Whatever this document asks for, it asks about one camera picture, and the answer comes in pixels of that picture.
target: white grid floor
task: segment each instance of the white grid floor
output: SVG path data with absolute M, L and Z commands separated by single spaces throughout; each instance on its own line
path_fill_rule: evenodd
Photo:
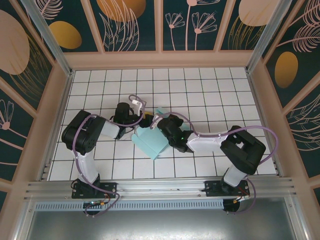
M 242 67 L 77 71 L 51 162 L 49 181 L 77 178 L 75 161 L 61 142 L 61 133 L 79 110 L 109 119 L 119 102 L 129 103 L 130 94 L 145 100 L 148 112 L 164 107 L 184 114 L 203 133 L 223 132 L 233 125 L 261 125 Z M 267 146 L 265 154 L 270 153 L 264 131 L 253 129 L 249 132 Z M 94 159 L 101 179 L 222 176 L 231 166 L 218 147 L 213 153 L 194 154 L 168 147 L 153 161 L 130 139 L 130 136 L 117 141 L 105 136 L 99 138 Z M 272 159 L 260 165 L 256 174 L 277 174 Z

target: white tile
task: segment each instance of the white tile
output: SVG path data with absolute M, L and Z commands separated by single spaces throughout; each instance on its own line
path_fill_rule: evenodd
M 216 79 L 201 80 L 204 92 L 219 92 L 218 82 Z
M 74 83 L 89 82 L 90 72 L 91 71 L 76 71 L 73 82 Z
M 119 103 L 119 95 L 103 95 L 102 109 L 115 109 Z
M 195 157 L 195 171 L 197 177 L 216 176 L 214 157 Z
M 208 120 L 210 121 L 224 121 L 225 114 L 222 106 L 207 106 L 206 112 L 208 114 Z
M 70 95 L 86 95 L 88 83 L 86 82 L 75 82 L 72 84 Z
M 201 79 L 216 79 L 215 69 L 213 67 L 199 68 Z
M 183 68 L 169 68 L 170 80 L 184 80 L 185 73 Z
M 238 91 L 236 94 L 240 105 L 255 105 L 254 97 L 250 91 Z
M 133 170 L 133 159 L 114 160 L 112 179 L 132 179 Z
M 95 160 L 94 164 L 95 164 L 96 170 L 100 174 L 101 180 L 112 179 L 112 168 L 114 165 L 113 160 Z
M 175 177 L 195 177 L 195 160 L 193 157 L 181 157 L 174 159 Z
M 270 154 L 270 149 L 269 149 L 269 145 L 268 145 L 266 137 L 265 136 L 257 136 L 256 139 L 258 139 L 260 142 L 262 142 L 265 145 L 264 154 Z
M 206 106 L 222 106 L 220 92 L 204 92 Z
M 50 181 L 68 181 L 73 161 L 53 161 Z
M 244 120 L 259 120 L 259 114 L 255 105 L 240 106 Z
M 67 149 L 66 144 L 64 142 L 59 142 L 56 148 L 54 160 L 73 160 L 74 155 L 72 151 Z
M 159 158 L 173 158 L 174 157 L 174 148 L 172 146 L 167 146 L 163 152 L 159 154 Z
M 153 80 L 168 80 L 168 68 L 153 69 Z
M 90 82 L 104 82 L 106 79 L 106 70 L 92 70 Z
M 118 82 L 121 80 L 121 70 L 107 70 L 105 81 L 106 82 Z
M 187 93 L 187 100 L 188 105 L 191 107 L 205 105 L 204 94 L 202 92 Z
M 218 79 L 218 86 L 220 92 L 234 92 L 235 86 L 232 79 Z
M 73 161 L 70 180 L 71 181 L 76 180 L 78 178 L 78 176 L 79 176 L 79 172 L 78 172 L 78 169 L 77 169 L 77 166 L 76 166 L 76 162 Z
M 66 109 L 83 109 L 86 96 L 70 96 Z
M 64 115 L 63 124 L 68 125 L 75 116 L 79 113 L 80 110 L 66 110 Z
M 198 133 L 209 133 L 209 125 L 207 121 L 193 122 L 193 126 Z
M 210 133 L 223 133 L 226 132 L 227 124 L 225 121 L 210 121 L 209 122 Z
M 225 119 L 227 121 L 242 120 L 242 114 L 239 106 L 223 106 Z
M 233 126 L 239 126 L 241 128 L 245 127 L 244 121 L 226 121 L 226 125 L 228 130 L 230 130 Z
M 90 82 L 88 86 L 87 95 L 102 95 L 104 93 L 104 82 Z
M 233 79 L 236 91 L 251 91 L 248 79 Z
M 123 81 L 120 84 L 120 94 L 136 94 L 136 81 Z
M 184 76 L 185 79 L 200 79 L 199 68 L 185 68 Z
M 237 94 L 235 91 L 226 91 L 226 92 L 220 92 L 222 104 L 224 106 L 228 105 L 239 105 Z
M 114 159 L 133 159 L 134 143 L 132 141 L 116 141 Z
M 186 107 L 172 107 L 171 112 L 176 112 L 176 113 L 182 114 L 189 119 L 189 109 L 187 106 Z
M 186 80 L 186 91 L 188 93 L 202 93 L 201 80 Z
M 136 81 L 137 69 L 124 69 L 122 70 L 121 81 Z
M 231 73 L 228 67 L 215 67 L 215 75 L 217 79 L 230 79 Z
M 271 158 L 269 158 L 264 163 L 260 164 L 258 166 L 258 174 L 264 175 L 264 174 L 277 174 L 274 162 Z
M 154 160 L 154 177 L 160 178 L 174 178 L 175 165 L 173 158 L 158 158 Z
M 85 98 L 85 109 L 100 109 L 102 102 L 102 95 L 88 95 Z
M 246 71 L 244 67 L 230 67 L 231 75 L 233 79 L 246 79 Z
M 158 107 L 170 107 L 170 94 L 169 93 L 155 93 L 153 95 L 153 106 Z
M 214 161 L 217 176 L 223 176 L 227 169 L 233 165 L 226 156 L 215 156 Z
M 172 107 L 188 106 L 186 93 L 170 93 Z
M 114 141 L 98 141 L 95 146 L 94 159 L 114 159 L 114 152 Z
M 153 92 L 153 81 L 138 81 L 136 87 L 137 94 L 151 94 Z
M 153 81 L 153 92 L 159 94 L 169 93 L 169 81 Z
M 105 82 L 103 94 L 119 94 L 119 93 L 120 93 L 119 81 Z
M 189 114 L 191 122 L 208 121 L 206 107 L 204 106 L 189 107 Z
M 153 179 L 154 161 L 152 159 L 135 159 L 133 163 L 134 179 Z
M 261 122 L 259 120 L 252 120 L 252 121 L 244 121 L 245 126 L 262 126 Z M 247 130 L 248 133 L 250 133 L 254 137 L 263 137 L 265 136 L 265 132 L 263 129 L 259 128 L 252 128 Z
M 178 151 L 176 148 L 173 149 L 173 156 L 174 159 L 177 158 L 193 158 L 194 157 L 194 153 L 193 152 L 180 152 Z
M 171 93 L 186 93 L 185 80 L 170 80 L 169 85 Z
M 144 93 L 140 93 L 139 97 L 143 100 L 146 101 L 146 107 L 147 108 L 152 108 L 154 105 L 154 96 L 152 94 L 144 94 Z
M 138 81 L 153 80 L 152 69 L 138 69 Z

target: black grid line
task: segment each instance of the black grid line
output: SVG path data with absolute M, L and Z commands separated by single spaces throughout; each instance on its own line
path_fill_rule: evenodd
M 88 112 L 91 112 L 91 111 L 94 111 L 94 113 L 99 113 L 101 115 L 102 111 L 109 111 L 109 110 L 115 110 L 116 109 L 116 106 L 114 106 L 113 108 L 103 108 L 104 105 L 103 105 L 103 98 L 104 96 L 114 96 L 115 98 L 118 99 L 118 102 L 120 102 L 120 100 L 123 98 L 124 95 L 129 95 L 129 94 L 121 94 L 121 87 L 122 87 L 122 82 L 134 82 L 136 84 L 135 86 L 135 93 L 137 94 L 138 93 L 138 82 L 149 82 L 149 81 L 152 81 L 152 92 L 150 91 L 150 93 L 148 92 L 145 92 L 145 93 L 140 93 L 140 97 L 143 99 L 144 95 L 151 95 L 152 94 L 152 109 L 154 110 L 155 109 L 155 75 L 154 75 L 154 69 L 156 68 L 152 68 L 152 80 L 141 80 L 141 81 L 138 81 L 138 71 L 136 71 L 136 80 L 131 80 L 131 81 L 123 81 L 122 78 L 123 78 L 123 71 L 121 70 L 121 72 L 119 71 L 117 73 L 117 77 L 119 77 L 120 75 L 120 79 L 119 81 L 108 81 L 107 80 L 107 74 L 108 74 L 108 70 L 105 71 L 105 74 L 104 74 L 104 81 L 95 81 L 94 83 L 102 83 L 103 82 L 103 92 L 102 94 L 94 94 L 94 92 L 92 92 L 93 94 L 90 94 L 90 96 L 101 96 L 101 103 L 100 103 L 100 108 L 97 106 L 95 108 L 88 108 L 86 109 L 86 111 Z M 251 85 L 249 84 L 250 86 L 250 89 L 244 89 L 244 88 L 241 88 L 242 90 L 237 90 L 236 89 L 236 84 L 235 84 L 235 79 L 246 79 L 246 78 L 234 78 L 232 76 L 232 73 L 231 73 L 231 69 L 229 68 L 229 72 L 231 73 L 231 77 L 228 77 L 228 78 L 221 78 L 219 77 L 219 80 L 223 80 L 223 79 L 229 79 L 229 80 L 232 80 L 232 85 L 234 87 L 234 90 L 229 90 L 229 91 L 224 91 L 223 93 L 235 93 L 236 94 L 236 97 L 237 97 L 237 101 L 238 101 L 238 104 L 233 104 L 233 105 L 228 105 L 228 104 L 224 104 L 223 101 L 222 101 L 222 95 L 221 95 L 221 89 L 220 89 L 220 86 L 219 86 L 219 83 L 218 83 L 218 78 L 217 78 L 217 73 L 216 73 L 216 69 L 213 68 L 213 72 L 212 74 L 214 73 L 215 74 L 215 78 L 214 76 L 212 76 L 212 79 L 202 79 L 202 76 L 201 76 L 201 71 L 199 68 L 196 68 L 194 69 L 195 71 L 197 70 L 199 72 L 199 76 L 200 76 L 200 79 L 186 79 L 186 71 L 185 71 L 185 68 L 181 68 L 183 70 L 183 74 L 184 74 L 184 79 L 182 79 L 183 77 L 178 77 L 179 79 L 170 79 L 170 68 L 167 68 L 166 69 L 166 72 L 167 72 L 167 75 L 168 75 L 168 79 L 164 79 L 165 81 L 168 81 L 168 85 L 169 85 L 169 92 L 157 92 L 157 94 L 169 94 L 169 107 L 170 107 L 170 111 L 173 110 L 173 106 L 172 106 L 172 98 L 171 98 L 171 94 L 186 94 L 186 104 L 183 105 L 183 106 L 174 106 L 174 108 L 187 108 L 188 109 L 188 118 L 190 119 L 190 106 L 189 106 L 189 101 L 190 99 L 189 98 L 192 98 L 192 97 L 196 97 L 196 96 L 188 96 L 189 93 L 202 93 L 202 97 L 203 97 L 203 100 L 204 100 L 204 103 L 200 104 L 199 106 L 192 106 L 192 107 L 204 107 L 205 108 L 205 114 L 206 114 L 206 120 L 202 120 L 200 119 L 199 121 L 192 121 L 193 123 L 200 123 L 200 127 L 202 126 L 201 123 L 207 125 L 207 127 L 209 128 L 209 130 L 211 131 L 210 129 L 210 126 L 214 126 L 215 124 L 214 123 L 223 123 L 225 124 L 225 126 L 228 128 L 228 125 L 231 123 L 231 122 L 234 122 L 234 121 L 241 121 L 244 123 L 244 125 L 246 126 L 245 124 L 245 120 L 244 120 L 244 116 L 243 116 L 243 111 L 242 111 L 242 108 L 241 106 L 255 106 L 254 104 L 240 104 L 239 102 L 239 97 L 238 97 L 238 93 L 240 92 L 244 92 L 244 93 L 247 93 L 247 92 L 251 92 L 252 93 L 252 89 L 251 89 Z M 87 89 L 86 89 L 86 94 L 77 94 L 77 95 L 72 95 L 72 97 L 74 96 L 83 96 L 84 97 L 84 105 L 83 107 L 85 107 L 86 105 L 86 102 L 87 102 L 87 96 L 88 96 L 88 88 L 89 88 L 89 83 L 90 83 L 90 78 L 92 76 L 92 71 L 90 71 L 89 73 L 89 80 L 88 81 L 82 81 L 82 82 L 79 82 L 79 83 L 82 83 L 82 84 L 87 84 Z M 188 82 L 187 81 L 200 81 L 201 83 L 201 88 L 202 88 L 202 92 L 199 91 L 200 88 L 197 88 L 196 90 L 193 90 L 192 88 L 187 90 L 187 84 Z M 204 89 L 204 84 L 203 84 L 203 80 L 206 80 L 206 81 L 210 81 L 210 80 L 215 80 L 217 82 L 217 89 L 215 88 L 210 88 L 211 90 L 214 90 L 214 91 L 206 91 Z M 178 91 L 178 90 L 175 90 L 175 91 L 171 91 L 171 83 L 174 83 L 174 81 L 184 81 L 184 87 L 185 87 L 185 90 L 183 91 Z M 118 93 L 114 93 L 114 92 L 109 92 L 110 94 L 105 94 L 105 87 L 107 85 L 107 83 L 119 83 L 119 89 L 116 87 L 116 88 L 113 88 L 113 89 L 116 89 L 116 91 L 118 91 Z M 63 127 L 66 126 L 68 124 L 68 122 L 65 122 L 66 120 L 66 115 L 67 115 L 67 112 L 68 111 L 77 111 L 77 110 L 81 110 L 81 109 L 69 109 L 68 108 L 68 105 L 70 103 L 70 96 L 71 96 L 71 90 L 72 88 L 74 87 L 74 81 L 72 83 L 72 87 L 70 89 L 70 92 L 69 92 L 69 96 L 68 96 L 68 100 L 67 100 L 67 104 L 66 104 L 66 109 L 64 111 L 64 116 L 63 116 L 63 120 L 62 120 L 62 124 L 60 126 L 60 130 L 59 130 L 59 134 L 58 134 L 58 140 L 56 142 L 56 146 L 55 146 L 55 152 L 54 152 L 54 156 L 51 160 L 52 162 L 52 166 L 51 166 L 51 171 L 49 173 L 49 176 L 47 179 L 50 179 L 51 178 L 51 175 L 52 175 L 52 170 L 54 170 L 54 162 L 57 161 L 57 162 L 60 162 L 60 161 L 72 161 L 72 159 L 63 159 L 63 160 L 55 160 L 55 158 L 57 157 L 57 150 L 58 150 L 58 143 L 61 144 L 61 134 L 62 134 L 62 131 L 63 131 Z M 206 101 L 206 93 L 219 93 L 219 96 L 220 96 L 220 100 L 221 100 L 221 103 L 219 104 L 215 104 L 215 103 L 211 103 L 212 101 L 210 101 L 210 98 L 207 99 Z M 222 107 L 222 110 L 223 110 L 223 116 L 224 116 L 224 120 L 210 120 L 209 121 L 209 116 L 208 116 L 208 111 L 207 111 L 207 107 Z M 230 107 L 239 107 L 240 108 L 240 112 L 241 112 L 241 116 L 242 116 L 242 119 L 241 120 L 228 120 L 226 118 L 226 113 L 225 113 L 225 109 L 224 107 L 225 106 L 230 106 Z M 252 117 L 252 116 L 249 116 L 248 119 L 246 121 L 261 121 L 258 117 L 258 119 L 253 119 L 253 118 L 257 118 L 257 117 Z M 266 134 L 264 132 L 259 132 L 259 133 L 256 133 L 254 135 L 255 137 L 263 137 L 265 138 L 266 137 Z M 128 159 L 128 158 L 115 158 L 115 153 L 116 153 L 116 141 L 115 140 L 108 140 L 108 139 L 103 139 L 103 140 L 99 140 L 99 142 L 114 142 L 114 148 L 113 148 L 113 159 L 105 159 L 107 161 L 112 161 L 112 172 L 111 172 L 111 179 L 114 178 L 113 174 L 114 174 L 114 163 L 115 163 L 115 160 L 122 160 L 122 159 Z M 135 152 L 136 152 L 136 146 L 133 147 L 133 158 L 132 158 L 132 164 L 133 164 L 133 167 L 132 167 L 132 178 L 134 178 L 134 169 L 135 169 L 135 160 L 138 160 L 138 159 L 146 159 L 145 157 L 135 157 Z M 173 168 L 174 168 L 174 177 L 176 177 L 176 164 L 175 164 L 175 159 L 179 159 L 179 158 L 193 158 L 193 162 L 194 162 L 194 171 L 195 171 L 195 176 L 197 177 L 197 168 L 196 168 L 196 159 L 195 159 L 195 155 L 193 154 L 193 156 L 189 155 L 189 156 L 175 156 L 175 151 L 172 149 L 172 155 L 173 157 L 171 156 L 167 156 L 167 157 L 158 157 L 159 159 L 173 159 Z M 213 155 L 213 160 L 214 160 L 214 166 L 215 166 L 215 172 L 217 174 L 217 166 L 216 166 L 216 160 L 215 160 L 215 157 L 222 157 L 224 156 L 223 153 L 215 153 L 213 152 L 212 153 Z M 211 157 L 211 156 L 208 156 L 208 154 L 199 154 L 196 156 L 197 158 L 202 158 L 202 157 Z M 71 166 L 71 173 L 70 173 L 70 176 L 69 176 L 69 179 L 71 179 L 71 176 L 72 176 L 72 169 L 75 167 L 75 162 L 73 160 L 72 162 L 72 166 Z M 155 178 L 155 161 L 153 161 L 153 178 Z
M 184 68 L 183 68 L 183 75 L 184 75 L 185 90 L 187 91 L 187 80 L 186 80 L 186 73 L 185 73 L 185 69 Z M 186 92 L 185 95 L 186 95 L 186 105 L 188 107 L 188 119 L 190 120 L 190 109 L 189 109 L 188 93 Z M 197 177 L 195 154 L 192 153 L 192 155 L 193 155 L 193 164 L 194 164 L 194 175 L 195 175 L 195 177 Z

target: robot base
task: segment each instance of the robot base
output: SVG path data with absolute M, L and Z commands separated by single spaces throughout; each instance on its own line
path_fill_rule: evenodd
M 238 197 L 242 196 L 244 193 L 239 190 L 241 188 L 247 195 L 250 195 L 248 188 L 248 182 L 246 180 L 241 180 L 237 187 L 232 187 L 227 184 L 224 184 L 221 180 L 216 181 L 205 181 L 205 189 L 202 190 L 205 192 L 207 197 Z
M 97 186 L 100 189 L 117 192 L 117 183 L 116 182 L 100 182 L 100 178 L 97 179 L 93 185 Z M 72 187 L 72 199 L 105 199 L 105 193 L 99 190 L 94 189 L 83 181 L 76 179 Z M 108 194 L 111 199 L 115 199 L 115 194 Z

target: perforated metal strip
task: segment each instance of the perforated metal strip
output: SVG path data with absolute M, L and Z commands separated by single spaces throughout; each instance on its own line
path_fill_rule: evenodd
M 38 202 L 36 212 L 61 212 L 61 211 L 83 211 L 83 201 L 73 202 Z M 88 211 L 103 210 L 109 204 L 89 208 Z M 158 200 L 158 201 L 119 201 L 110 211 L 132 211 L 132 210 L 187 210 L 187 209 L 223 209 L 223 199 L 203 200 Z

